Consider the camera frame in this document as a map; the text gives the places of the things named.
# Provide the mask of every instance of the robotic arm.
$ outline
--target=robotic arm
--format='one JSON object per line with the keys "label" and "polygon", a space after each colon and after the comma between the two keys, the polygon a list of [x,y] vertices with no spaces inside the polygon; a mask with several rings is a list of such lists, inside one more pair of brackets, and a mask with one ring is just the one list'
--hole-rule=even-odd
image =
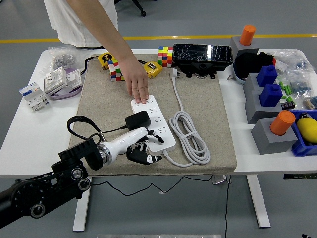
{"label": "robotic arm", "polygon": [[40,218],[73,198],[82,198],[91,185],[82,158],[93,170],[113,163],[124,153],[129,160],[145,165],[161,160],[161,156],[146,153],[144,141],[149,135],[154,135],[154,131],[141,127],[112,142],[96,145],[89,139],[60,152],[61,161],[51,166],[53,172],[17,180],[11,188],[0,193],[0,229],[23,216]]}

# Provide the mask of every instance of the black case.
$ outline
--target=black case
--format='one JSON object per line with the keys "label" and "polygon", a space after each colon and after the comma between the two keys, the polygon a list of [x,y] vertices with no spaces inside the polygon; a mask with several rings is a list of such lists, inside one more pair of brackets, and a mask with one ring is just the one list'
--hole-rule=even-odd
{"label": "black case", "polygon": [[217,71],[224,71],[233,63],[232,48],[220,45],[174,44],[172,67],[191,77],[210,75],[215,78]]}

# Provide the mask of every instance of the orange cylinder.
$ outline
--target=orange cylinder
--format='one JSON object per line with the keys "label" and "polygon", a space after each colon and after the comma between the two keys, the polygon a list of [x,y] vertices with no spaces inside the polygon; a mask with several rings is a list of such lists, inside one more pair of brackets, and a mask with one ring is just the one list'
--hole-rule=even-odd
{"label": "orange cylinder", "polygon": [[287,129],[295,122],[295,115],[290,111],[281,111],[270,125],[275,135],[284,135]]}
{"label": "orange cylinder", "polygon": [[249,46],[252,42],[255,32],[256,32],[255,26],[246,25],[243,29],[243,32],[240,38],[241,45]]}

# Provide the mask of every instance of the beige mat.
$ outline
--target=beige mat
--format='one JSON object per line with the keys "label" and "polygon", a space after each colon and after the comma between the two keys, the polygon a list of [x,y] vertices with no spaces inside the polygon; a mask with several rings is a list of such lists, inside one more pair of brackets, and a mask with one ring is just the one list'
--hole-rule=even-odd
{"label": "beige mat", "polygon": [[[156,61],[156,55],[136,55],[139,60]],[[169,118],[180,110],[172,81],[169,79],[169,68],[156,78],[149,79],[149,92],[152,94],[164,117]],[[163,156],[163,159],[152,165],[139,165],[129,161],[125,155],[119,155],[110,166],[103,166],[98,171],[90,169],[91,175],[211,175],[229,174],[236,168],[228,119],[222,99],[219,81],[217,79],[186,78],[185,74],[176,80],[177,91],[183,103],[184,110],[192,117],[196,130],[206,142],[211,153],[211,161],[206,165],[193,165],[180,168],[173,165]],[[125,82],[111,82],[108,70],[102,70],[98,60],[90,60],[86,72],[85,84],[77,115],[84,115],[93,120],[102,130],[112,130],[125,125],[125,118],[133,114],[131,100],[127,94]],[[74,131],[85,137],[95,133],[88,124],[76,122]],[[120,130],[105,134],[107,141],[112,141],[128,130]],[[175,161],[187,164],[177,136],[176,149],[169,152]],[[73,136],[70,146],[82,140]]]}

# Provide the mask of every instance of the gray floor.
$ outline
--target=gray floor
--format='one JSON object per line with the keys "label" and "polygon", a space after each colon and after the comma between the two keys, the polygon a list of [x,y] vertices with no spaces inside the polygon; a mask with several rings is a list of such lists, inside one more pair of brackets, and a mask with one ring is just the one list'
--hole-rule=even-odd
{"label": "gray floor", "polygon": [[[317,2],[140,0],[147,12],[142,18],[123,0],[116,8],[123,36],[239,35],[253,24],[256,34],[316,34]],[[57,38],[41,0],[3,0],[0,3],[0,40]],[[156,49],[174,43],[228,45],[230,39],[129,41],[133,49]],[[262,49],[299,49],[317,68],[317,38],[260,38]],[[42,51],[61,43],[0,44],[0,145],[21,101],[18,89],[26,86]],[[167,190],[181,177],[102,177],[126,193],[151,182]],[[283,180],[283,175],[260,175],[271,228],[259,229],[245,176],[233,176],[229,190],[227,237],[317,237],[315,180]],[[0,190],[14,179],[1,178]],[[150,189],[125,197],[108,185],[92,188],[84,233],[72,232],[76,200],[45,217],[24,217],[0,230],[1,238],[94,238],[97,234],[221,234],[225,231],[226,186],[184,179],[168,194]]]}

